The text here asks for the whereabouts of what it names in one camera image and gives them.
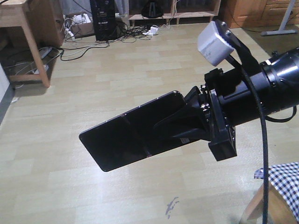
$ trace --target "chair leg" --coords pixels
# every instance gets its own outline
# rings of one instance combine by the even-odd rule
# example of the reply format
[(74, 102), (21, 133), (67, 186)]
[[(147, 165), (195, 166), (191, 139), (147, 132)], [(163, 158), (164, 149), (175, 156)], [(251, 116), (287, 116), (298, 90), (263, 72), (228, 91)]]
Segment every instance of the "chair leg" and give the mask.
[(273, 186), (271, 188), (269, 187), (268, 210), (274, 224), (297, 224), (297, 220), (290, 210), (290, 207)]
[(263, 185), (258, 189), (253, 199), (247, 205), (245, 211), (242, 214), (239, 224), (247, 224), (248, 220), (251, 223), (256, 223), (257, 218), (261, 216), (263, 212)]
[[(242, 214), (239, 224), (256, 224), (263, 213), (263, 184)], [(279, 192), (269, 184), (269, 217), (274, 224), (298, 224), (289, 206)]]

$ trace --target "wooden floor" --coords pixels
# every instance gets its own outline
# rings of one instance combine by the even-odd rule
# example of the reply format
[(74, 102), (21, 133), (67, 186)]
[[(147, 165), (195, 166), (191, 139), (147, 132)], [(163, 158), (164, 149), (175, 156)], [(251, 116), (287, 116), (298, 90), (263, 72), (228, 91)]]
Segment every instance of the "wooden floor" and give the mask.
[[(262, 184), (253, 178), (263, 166), (259, 120), (236, 128), (238, 156), (221, 162), (201, 140), (105, 173), (78, 139), (167, 92), (185, 95), (203, 84), (203, 74), (214, 69), (197, 51), (205, 26), (171, 26), (149, 41), (57, 60), (50, 88), (17, 89), (19, 100), (0, 126), (0, 223), (237, 224)], [(269, 58), (243, 30), (233, 32), (258, 61)], [(218, 67), (231, 69), (227, 62)], [(268, 123), (270, 164), (298, 161), (298, 132), (299, 116)]]

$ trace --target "white charger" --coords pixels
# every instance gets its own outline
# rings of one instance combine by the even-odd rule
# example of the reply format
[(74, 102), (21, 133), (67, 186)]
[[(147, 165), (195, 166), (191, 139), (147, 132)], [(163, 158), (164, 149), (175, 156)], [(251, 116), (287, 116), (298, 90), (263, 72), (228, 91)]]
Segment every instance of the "white charger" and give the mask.
[(142, 34), (153, 36), (153, 35), (155, 35), (158, 31), (159, 31), (159, 27), (157, 27), (157, 26), (151, 26), (151, 27), (150, 27), (150, 30), (149, 30), (148, 32), (146, 32), (146, 33), (142, 33)]

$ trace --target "white wall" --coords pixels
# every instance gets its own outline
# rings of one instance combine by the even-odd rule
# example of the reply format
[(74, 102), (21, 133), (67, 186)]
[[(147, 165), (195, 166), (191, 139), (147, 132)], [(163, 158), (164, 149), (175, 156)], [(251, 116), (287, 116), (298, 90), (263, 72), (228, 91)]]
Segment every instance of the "white wall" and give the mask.
[(4, 73), (4, 70), (0, 64), (0, 102), (4, 97), (4, 94), (9, 86), (9, 81)]

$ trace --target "checkered cloth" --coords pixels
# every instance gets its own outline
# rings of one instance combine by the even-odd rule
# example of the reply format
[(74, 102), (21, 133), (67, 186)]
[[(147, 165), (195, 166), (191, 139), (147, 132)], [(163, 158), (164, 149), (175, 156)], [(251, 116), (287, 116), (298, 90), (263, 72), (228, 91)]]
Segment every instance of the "checkered cloth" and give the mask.
[[(263, 179), (263, 169), (258, 169), (254, 178)], [(285, 199), (299, 223), (299, 162), (269, 167), (269, 181)]]

